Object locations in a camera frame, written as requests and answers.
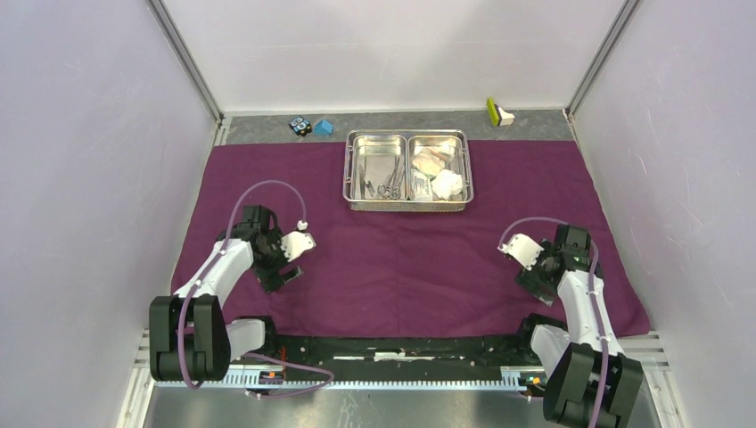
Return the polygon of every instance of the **maroon tablecloth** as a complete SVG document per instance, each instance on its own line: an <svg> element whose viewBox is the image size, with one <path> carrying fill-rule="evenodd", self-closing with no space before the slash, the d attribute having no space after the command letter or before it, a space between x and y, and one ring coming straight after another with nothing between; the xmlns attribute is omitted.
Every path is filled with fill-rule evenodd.
<svg viewBox="0 0 756 428"><path fill-rule="evenodd" d="M239 195L264 179L298 188L317 247L296 261L305 273L265 294L252 272L223 308L227 321L270 315L279 333L361 337L449 337L513 333L532 312L564 319L514 283L515 262L497 251L518 218L550 216L586 227L601 250L605 299L616 334L648 333L648 316L620 262L585 163L573 142L470 142L475 198L459 213L356 212L341 196L344 145L246 144L216 147L172 286L188 281ZM300 218L288 189L248 197L276 212L284 233ZM539 240L555 225L517 229Z"/></svg>

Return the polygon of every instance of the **metal tray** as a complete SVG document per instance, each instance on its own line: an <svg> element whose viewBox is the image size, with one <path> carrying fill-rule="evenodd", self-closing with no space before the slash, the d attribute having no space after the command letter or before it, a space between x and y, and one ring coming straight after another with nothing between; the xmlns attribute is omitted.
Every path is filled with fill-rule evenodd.
<svg viewBox="0 0 756 428"><path fill-rule="evenodd" d="M447 169L464 180L462 192L451 201L414 201L411 160L424 147L443 147L453 153ZM397 174L394 180L390 177ZM391 183L387 192L384 186ZM343 196L353 210L450 212L464 210L473 199L473 175L467 138L460 130L360 130L349 133L344 163Z"/></svg>

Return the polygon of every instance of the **blue block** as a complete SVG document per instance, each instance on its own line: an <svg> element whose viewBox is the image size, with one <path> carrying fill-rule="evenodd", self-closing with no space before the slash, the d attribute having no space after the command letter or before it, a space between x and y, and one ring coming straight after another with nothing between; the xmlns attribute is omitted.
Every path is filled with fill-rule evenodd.
<svg viewBox="0 0 756 428"><path fill-rule="evenodd" d="M315 124L312 132L317 136L329 136L333 134L333 125L328 120L323 119Z"/></svg>

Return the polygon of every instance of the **purple cable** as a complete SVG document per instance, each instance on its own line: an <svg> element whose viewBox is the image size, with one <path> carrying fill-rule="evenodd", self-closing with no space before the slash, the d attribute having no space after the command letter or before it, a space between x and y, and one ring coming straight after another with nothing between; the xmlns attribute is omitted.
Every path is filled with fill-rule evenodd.
<svg viewBox="0 0 756 428"><path fill-rule="evenodd" d="M309 372L320 373L320 374L328 376L327 381L323 381L323 383L319 383L315 386L310 386L309 388L304 388L302 390L296 390L293 392L286 392L285 394L276 394L276 395L262 395L258 393L255 395L255 397L257 397L258 399L286 399L289 397L294 397L295 395L307 394L308 392L317 391L323 388L328 383L333 382L333 378L336 377L336 375L333 374L331 370L326 370L324 368L318 368L318 367L312 367L312 366L302 366L300 364L294 364L294 363L287 363L286 361L267 357L265 355L257 354L255 352L247 352L246 354L244 354L244 356L261 359L263 361L267 361L268 363L278 364L285 367L298 368L299 370L307 370Z"/></svg>
<svg viewBox="0 0 756 428"><path fill-rule="evenodd" d="M501 234L501 239L498 241L499 248L504 245L506 236L516 226L525 223L527 221L549 221L558 225L566 225L567 222L558 218L551 217L526 217L520 218L515 221ZM598 378L598 389L596 390L596 399L593 403L593 412L591 413L590 422L588 428L596 428L598 423L598 415L601 411L601 404L604 402L604 390L606 389L606 376L609 374L609 343L606 339L606 325L604 325L604 319L601 318L601 312L598 306L598 297L596 297L596 288L594 286L594 277L596 276L596 266L598 265L598 246L591 241L591 249L593 250L593 258L591 259L591 266L588 269L588 290L591 294L591 305L593 307L594 314L596 314L596 324L598 326L598 333L601 337L601 374Z"/></svg>
<svg viewBox="0 0 756 428"><path fill-rule="evenodd" d="M305 206L304 198L302 198L302 195L299 193L299 191L297 191L297 189L294 188L293 185L290 185L284 181L260 181L259 183L252 185L250 188L244 191L244 193L242 193L242 196L239 196L239 199L236 200L234 210L231 211L231 217L228 219L226 237L223 239L223 243L220 245L220 251L217 252L215 256L213 256L213 258L210 260L210 263L208 263L208 265L205 266L200 274L197 275L197 279L196 281L194 281L194 284L192 284L192 287L190 287L189 291L186 293L186 297L184 297L184 303L181 304L181 311L178 313L178 365L181 368L181 377L184 379L184 383L186 383L186 386L193 390L199 388L200 385L202 385L202 381L192 383L192 377L189 375L189 367L186 365L186 352L184 350L184 329L186 325L186 312L189 309L189 301L192 299L192 297L194 297L194 294L197 292L197 288L205 280L205 276L211 271L211 269L215 267L215 264L218 263L218 260L220 260L220 258L223 257L223 255L226 253L226 247L228 246L228 241L231 237L231 228L234 226L234 219L236 218L236 211L239 210L239 206L242 205L244 198L247 197L247 195L250 194L251 191L257 189L262 185L283 185L292 189L292 191L297 194L297 197L300 199L300 203L302 205L302 221L307 220L307 206Z"/></svg>

